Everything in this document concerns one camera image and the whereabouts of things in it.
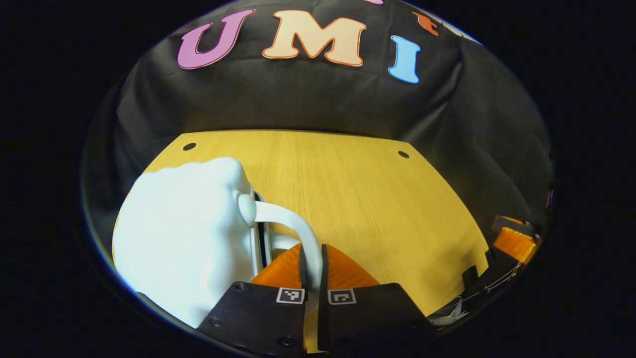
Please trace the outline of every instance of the yellow wood surface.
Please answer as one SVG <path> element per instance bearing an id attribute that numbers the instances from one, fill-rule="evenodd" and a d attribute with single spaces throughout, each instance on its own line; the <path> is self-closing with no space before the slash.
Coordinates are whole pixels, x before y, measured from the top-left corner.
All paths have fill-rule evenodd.
<path id="1" fill-rule="evenodd" d="M 183 150 L 188 143 L 196 147 Z M 409 143 L 305 131 L 196 132 L 174 140 L 146 171 L 218 157 L 239 160 L 254 190 L 301 215 L 321 243 L 380 283 L 400 283 L 424 315 L 463 291 L 466 269 L 477 265 L 480 275 L 488 267 L 486 241 L 467 208 Z M 316 322 L 314 312 L 305 324 L 308 352 L 317 351 Z"/>

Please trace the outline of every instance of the white cup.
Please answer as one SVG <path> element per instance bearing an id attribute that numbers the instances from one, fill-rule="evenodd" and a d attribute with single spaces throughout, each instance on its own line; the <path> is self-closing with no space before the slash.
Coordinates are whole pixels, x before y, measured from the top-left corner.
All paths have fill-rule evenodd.
<path id="1" fill-rule="evenodd" d="M 117 272 L 132 290 L 196 328 L 232 282 L 249 282 L 263 269 L 257 223 L 276 222 L 303 243 L 309 314 L 317 308 L 322 273 L 315 234 L 297 214 L 254 195 L 242 165 L 228 157 L 141 175 L 113 232 Z M 266 241 L 267 257 L 297 242 L 274 240 Z"/>

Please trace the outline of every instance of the orange letter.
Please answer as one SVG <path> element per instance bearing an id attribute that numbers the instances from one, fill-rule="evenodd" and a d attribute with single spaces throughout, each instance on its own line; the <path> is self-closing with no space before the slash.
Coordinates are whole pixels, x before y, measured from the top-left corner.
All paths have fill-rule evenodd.
<path id="1" fill-rule="evenodd" d="M 314 17 L 307 11 L 283 10 L 274 13 L 280 19 L 274 43 L 263 50 L 268 59 L 291 59 L 300 51 L 294 47 L 294 38 L 298 36 L 305 52 L 310 58 L 318 54 L 331 42 L 331 50 L 324 54 L 325 58 L 337 64 L 362 66 L 359 56 L 360 34 L 366 29 L 362 22 L 340 17 L 321 28 Z"/>
<path id="2" fill-rule="evenodd" d="M 418 14 L 418 13 L 413 13 L 413 14 L 417 15 L 417 21 L 426 31 L 430 32 L 431 34 L 435 36 L 439 36 L 438 32 L 433 30 L 433 27 L 437 27 L 437 25 L 433 24 L 431 19 L 427 18 L 426 16 L 422 14 Z"/>

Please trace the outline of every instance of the black cloth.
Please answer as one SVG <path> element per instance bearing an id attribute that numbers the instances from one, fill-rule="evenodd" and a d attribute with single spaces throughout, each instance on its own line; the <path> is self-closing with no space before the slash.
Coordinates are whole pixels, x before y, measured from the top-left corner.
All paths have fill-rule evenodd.
<path id="1" fill-rule="evenodd" d="M 217 45 L 232 13 L 253 8 L 236 44 L 220 61 L 184 70 L 181 38 L 212 22 L 199 51 Z M 320 26 L 339 17 L 366 24 L 364 64 L 310 59 L 298 38 L 294 59 L 267 59 L 279 10 L 309 11 Z M 174 31 L 148 51 L 106 99 L 86 148 L 85 205 L 110 250 L 114 221 L 145 167 L 186 132 L 296 129 L 407 141 L 451 185 L 483 232 L 496 215 L 542 224 L 550 143 L 522 84 L 485 47 L 437 21 L 422 28 L 410 5 L 386 1 L 253 1 L 227 4 Z M 415 42 L 417 84 L 391 76 L 397 35 Z"/>
<path id="2" fill-rule="evenodd" d="M 35 356 L 221 356 L 169 325 L 151 327 L 127 306 L 131 300 L 110 291 L 97 276 L 110 270 L 91 270 L 73 240 L 72 215 L 60 206 L 79 192 L 76 152 L 107 87 L 149 44 L 216 3 L 19 2 L 19 11 L 8 5 L 6 349 Z M 624 4 L 422 6 L 482 41 L 522 79 L 547 120 L 561 183 L 555 221 L 532 268 L 507 296 L 437 341 L 435 351 L 450 357 L 467 350 L 631 356 L 633 333 L 620 329 L 631 324 L 620 273 L 629 272 L 632 236 L 622 231 L 633 221 L 625 190 L 633 121 L 625 120 L 631 106 L 620 95 L 630 85 L 620 66 L 629 19 L 620 16 Z M 104 129 L 105 136 L 112 133 Z M 101 148 L 101 157 L 112 157 L 112 147 Z M 103 173 L 113 171 L 111 166 Z M 116 211 L 117 200 L 100 195 L 104 209 Z M 81 213 L 76 219 L 83 220 Z"/>

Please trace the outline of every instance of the blue letter i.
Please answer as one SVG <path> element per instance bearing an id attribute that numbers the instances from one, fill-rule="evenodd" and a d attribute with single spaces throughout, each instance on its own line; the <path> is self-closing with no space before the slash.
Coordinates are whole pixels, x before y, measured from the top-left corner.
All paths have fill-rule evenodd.
<path id="1" fill-rule="evenodd" d="M 420 52 L 420 47 L 407 39 L 399 36 L 391 36 L 391 40 L 396 43 L 396 64 L 389 68 L 391 76 L 408 83 L 418 83 L 420 81 L 415 74 L 415 58 Z"/>

